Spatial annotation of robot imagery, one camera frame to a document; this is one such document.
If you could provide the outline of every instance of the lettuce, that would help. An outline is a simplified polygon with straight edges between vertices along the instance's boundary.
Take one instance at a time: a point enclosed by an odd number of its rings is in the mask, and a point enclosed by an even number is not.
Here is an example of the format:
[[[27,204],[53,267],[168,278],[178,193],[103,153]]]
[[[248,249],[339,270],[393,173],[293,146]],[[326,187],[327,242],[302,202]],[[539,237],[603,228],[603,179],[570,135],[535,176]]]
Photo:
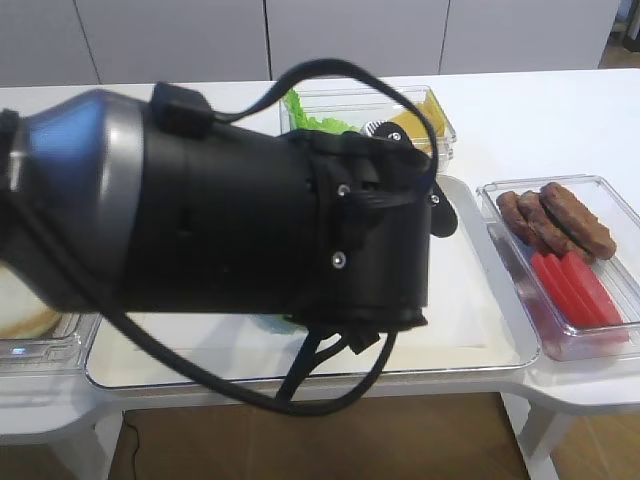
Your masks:
[[[349,125],[347,122],[337,118],[323,118],[322,121],[315,117],[307,117],[302,105],[300,96],[295,90],[289,90],[284,97],[284,103],[291,115],[291,129],[304,128],[307,130],[320,130],[321,132],[341,134],[348,130],[359,131],[358,127]]]

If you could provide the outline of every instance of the white tray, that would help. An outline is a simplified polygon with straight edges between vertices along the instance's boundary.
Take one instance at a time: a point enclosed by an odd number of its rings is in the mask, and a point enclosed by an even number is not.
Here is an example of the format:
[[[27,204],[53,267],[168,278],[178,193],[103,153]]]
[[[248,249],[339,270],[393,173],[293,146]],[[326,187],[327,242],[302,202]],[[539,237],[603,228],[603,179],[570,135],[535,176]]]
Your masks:
[[[399,335],[388,372],[428,374],[507,371],[538,356],[539,341],[487,234],[469,189],[450,177],[439,183],[460,217],[448,239],[431,238],[429,325]],[[227,379],[283,377],[305,331],[255,315],[134,315],[152,335],[183,356]],[[344,351],[317,374],[368,371],[382,342],[360,355]],[[121,336],[100,325],[87,375],[105,388],[152,386],[186,380]]]

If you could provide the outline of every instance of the table leg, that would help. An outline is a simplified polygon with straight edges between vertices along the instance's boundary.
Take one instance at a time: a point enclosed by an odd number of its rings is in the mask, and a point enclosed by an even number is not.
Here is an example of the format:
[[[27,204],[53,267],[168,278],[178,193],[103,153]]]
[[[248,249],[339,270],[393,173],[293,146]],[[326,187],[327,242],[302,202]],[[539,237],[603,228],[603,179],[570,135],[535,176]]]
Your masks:
[[[78,480],[107,480],[121,426],[122,413],[117,412],[49,446]]]
[[[529,404],[525,398],[508,393],[502,394],[502,401],[531,480],[558,480],[551,451],[575,417]]]

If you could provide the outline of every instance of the white cabinet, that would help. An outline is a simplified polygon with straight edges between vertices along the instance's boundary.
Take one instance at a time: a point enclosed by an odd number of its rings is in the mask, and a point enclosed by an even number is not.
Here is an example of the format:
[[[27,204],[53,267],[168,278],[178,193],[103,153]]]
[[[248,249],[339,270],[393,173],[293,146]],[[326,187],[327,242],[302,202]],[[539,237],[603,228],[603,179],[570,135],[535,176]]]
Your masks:
[[[451,0],[440,73],[597,68],[619,0]]]
[[[267,80],[262,0],[76,0],[103,83]]]
[[[376,75],[438,73],[449,0],[266,0],[273,77],[313,58]]]
[[[73,0],[0,0],[0,86],[97,81]]]

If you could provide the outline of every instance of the black cable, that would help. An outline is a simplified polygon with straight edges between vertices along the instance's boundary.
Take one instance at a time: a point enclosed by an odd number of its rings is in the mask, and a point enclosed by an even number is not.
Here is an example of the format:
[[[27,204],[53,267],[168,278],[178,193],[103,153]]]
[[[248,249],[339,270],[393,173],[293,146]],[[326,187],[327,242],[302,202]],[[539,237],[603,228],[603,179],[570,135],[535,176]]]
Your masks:
[[[267,90],[267,93],[265,93],[252,106],[239,113],[215,112],[216,121],[220,123],[232,123],[249,115],[253,115],[254,113],[258,113],[276,103],[291,88],[295,87],[301,81],[316,77],[325,77],[327,75],[339,75],[341,77],[349,77],[358,80],[359,82],[374,88],[383,95],[398,102],[409,112],[418,117],[418,120],[420,120],[420,123],[422,123],[427,132],[427,137],[431,144],[431,156],[429,157],[429,155],[425,154],[430,160],[428,169],[425,172],[427,175],[426,178],[421,178],[420,184],[418,185],[420,192],[427,194],[431,189],[431,185],[435,179],[435,174],[438,171],[439,160],[437,135],[433,125],[431,125],[431,122],[427,120],[423,113],[404,95],[397,92],[393,87],[387,85],[382,80],[374,77],[366,70],[345,60],[337,58],[321,58],[296,65],[282,74],[276,83]]]
[[[122,414],[122,423],[124,423],[127,427],[133,430],[136,433],[136,448],[133,450],[131,454],[131,471],[133,472],[133,480],[138,480],[138,452],[140,451],[140,430],[133,423],[127,420],[127,416]]]
[[[282,402],[225,380],[178,355],[131,320],[111,296],[103,291],[102,286],[67,252],[21,194],[9,189],[6,178],[3,183],[4,185],[0,184],[1,198],[14,211],[16,219],[51,264],[89,305],[94,306],[120,333],[151,357],[214,392],[276,413],[294,416],[328,415],[348,407],[362,397],[380,376],[391,355],[396,333],[387,334],[378,359],[352,390],[342,397],[322,402]]]
[[[289,368],[289,373],[287,373],[287,376],[280,385],[278,393],[276,393],[277,399],[291,400],[296,390],[302,385],[302,382],[307,379],[318,365],[336,356],[349,346],[349,337],[348,334],[345,334],[333,345],[316,352],[321,341],[321,335],[318,336],[317,332],[309,331],[309,335],[307,335],[302,347],[300,347],[298,355],[296,355],[293,361],[293,365]]]

